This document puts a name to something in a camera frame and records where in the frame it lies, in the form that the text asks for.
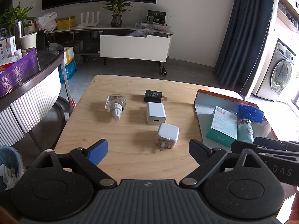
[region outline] tv stand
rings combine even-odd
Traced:
[[[173,32],[155,31],[154,35],[144,37],[126,36],[138,27],[72,27],[47,33],[50,42],[63,46],[72,46],[75,54],[89,56],[99,55],[104,58],[126,58],[152,60],[160,62],[162,74],[164,63],[169,56]]]

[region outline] washing machine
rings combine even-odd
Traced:
[[[276,101],[290,82],[294,59],[295,54],[278,41],[269,68],[255,95]]]

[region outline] ribbed black surface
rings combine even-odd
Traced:
[[[22,219],[20,223],[37,223]],[[195,190],[178,187],[174,180],[122,180],[102,190],[81,213],[53,223],[75,224],[227,224],[242,223],[211,211]],[[276,218],[250,223],[280,223]]]

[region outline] plant pot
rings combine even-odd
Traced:
[[[20,38],[24,36],[24,25],[18,21],[12,28],[12,34],[15,36],[16,49],[22,49]]]
[[[121,15],[112,15],[111,27],[121,27]]]

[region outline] teal box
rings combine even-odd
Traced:
[[[237,139],[237,115],[216,106],[206,137],[231,147],[231,144]]]

